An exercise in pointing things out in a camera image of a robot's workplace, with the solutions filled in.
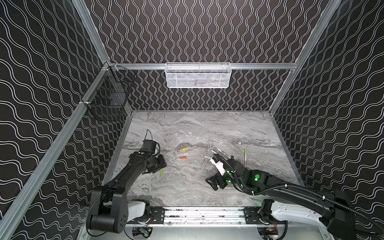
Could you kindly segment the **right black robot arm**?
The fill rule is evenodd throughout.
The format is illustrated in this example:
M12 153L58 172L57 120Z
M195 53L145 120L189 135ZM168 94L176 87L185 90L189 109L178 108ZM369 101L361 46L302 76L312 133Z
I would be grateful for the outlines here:
M319 192L284 181L261 170L249 170L234 158L224 159L219 154L209 158L218 170L206 182L216 191L232 184L249 196L277 197L319 214L315 220L327 232L343 240L358 236L382 238L383 226L352 208L348 196L342 191Z

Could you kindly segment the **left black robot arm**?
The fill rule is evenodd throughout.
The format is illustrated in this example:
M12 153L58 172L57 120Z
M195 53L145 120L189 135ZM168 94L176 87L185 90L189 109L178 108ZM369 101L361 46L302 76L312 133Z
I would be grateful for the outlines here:
M91 194L86 220L87 230L120 234L132 220L148 223L151 207L147 201L128 201L128 191L136 179L156 173L167 166L164 156L149 152L134 152L127 165L103 186L96 186Z

